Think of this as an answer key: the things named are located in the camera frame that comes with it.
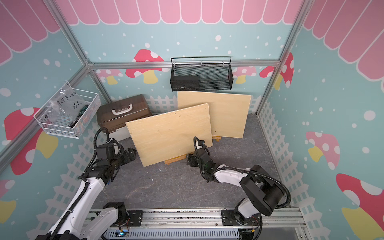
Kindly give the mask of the plywood board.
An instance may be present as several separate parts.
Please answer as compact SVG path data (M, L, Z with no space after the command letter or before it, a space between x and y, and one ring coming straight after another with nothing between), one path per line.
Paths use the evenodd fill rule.
M194 137L213 146L209 104L201 104L126 123L144 167L195 150Z
M209 92L178 92L178 108L209 104L212 135L243 138L252 96Z

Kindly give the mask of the wooden easel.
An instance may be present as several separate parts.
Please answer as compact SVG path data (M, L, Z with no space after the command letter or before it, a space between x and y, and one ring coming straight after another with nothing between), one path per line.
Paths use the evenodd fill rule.
M222 137L220 137L220 136L212 136L212 139L216 140L217 142L219 142L222 139Z
M178 157L175 157L175 158L166 160L166 161L164 161L164 163L165 163L166 165L170 165L170 164L172 164L172 163L175 163L175 162L178 162L178 161L181 161L181 160L186 159L187 156L188 156L188 154L185 154L185 155L182 155L182 156L178 156Z

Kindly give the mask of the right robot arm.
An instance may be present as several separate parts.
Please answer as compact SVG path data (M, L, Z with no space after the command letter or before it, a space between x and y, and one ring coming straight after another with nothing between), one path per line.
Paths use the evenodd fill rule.
M290 205L292 197L289 189L273 178L260 165L240 169L215 163L210 151L198 137L194 137L193 154L187 155L187 165L199 168L200 175L208 182L230 184L240 187L246 194L230 215L240 225L245 225L258 216L271 216L276 209Z

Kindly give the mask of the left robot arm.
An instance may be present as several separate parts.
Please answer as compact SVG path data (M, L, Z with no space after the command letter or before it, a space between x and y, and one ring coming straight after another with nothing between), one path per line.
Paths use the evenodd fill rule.
M136 159L137 151L124 149L111 138L107 128L100 128L96 135L104 132L105 144L93 142L94 154L85 171L78 177L78 191L59 220L38 240L98 240L112 225L121 226L130 219L123 202L107 203L102 211L87 226L84 226L91 207L104 187L113 183L121 166Z

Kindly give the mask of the brown lid tool box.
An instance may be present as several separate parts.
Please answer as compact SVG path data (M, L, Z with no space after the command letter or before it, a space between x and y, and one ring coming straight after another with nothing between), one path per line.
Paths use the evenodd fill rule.
M130 138L127 122L152 116L144 95L137 95L100 106L97 120L101 128L109 130L110 137L117 141Z

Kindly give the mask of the clear plastic bag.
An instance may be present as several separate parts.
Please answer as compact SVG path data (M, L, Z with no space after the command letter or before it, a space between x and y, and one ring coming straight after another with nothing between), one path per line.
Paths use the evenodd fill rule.
M86 101L71 87L64 84L46 104L43 120L49 124L69 127Z

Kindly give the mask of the black box in basket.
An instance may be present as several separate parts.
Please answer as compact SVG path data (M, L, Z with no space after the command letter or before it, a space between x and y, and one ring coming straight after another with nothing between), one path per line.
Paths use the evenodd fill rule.
M179 91L198 91L198 76L173 76L171 77L171 89L173 92Z

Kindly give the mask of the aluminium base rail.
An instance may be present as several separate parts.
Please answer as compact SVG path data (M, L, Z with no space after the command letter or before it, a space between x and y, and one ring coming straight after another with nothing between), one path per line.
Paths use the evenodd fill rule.
M231 208L127 210L128 220L113 225L112 208L90 210L80 225L81 240L310 240L297 208L256 214L240 223Z

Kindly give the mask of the black mesh wall basket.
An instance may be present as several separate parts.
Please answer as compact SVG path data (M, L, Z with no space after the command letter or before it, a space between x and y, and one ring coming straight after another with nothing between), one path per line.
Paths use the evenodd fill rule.
M231 63L232 58L225 56L171 58L171 77L198 76L197 92L230 91L234 82Z

